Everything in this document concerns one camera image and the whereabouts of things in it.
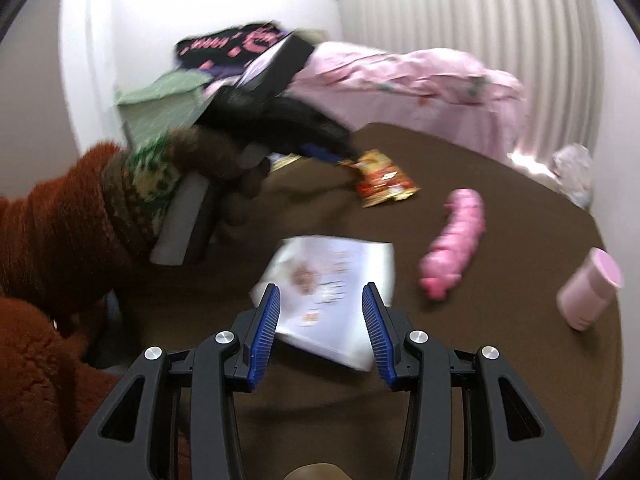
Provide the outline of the rust fleece sleeve forearm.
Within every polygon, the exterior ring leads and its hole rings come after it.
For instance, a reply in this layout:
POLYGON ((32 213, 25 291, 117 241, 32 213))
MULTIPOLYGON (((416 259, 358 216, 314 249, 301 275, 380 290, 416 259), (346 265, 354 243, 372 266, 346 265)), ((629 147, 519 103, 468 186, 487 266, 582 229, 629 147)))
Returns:
POLYGON ((53 180, 1 203, 1 474, 52 479, 115 385, 82 359, 88 338, 61 334, 96 307, 127 266, 149 257, 180 180, 230 188, 240 152, 201 127, 126 151, 96 145, 53 180))

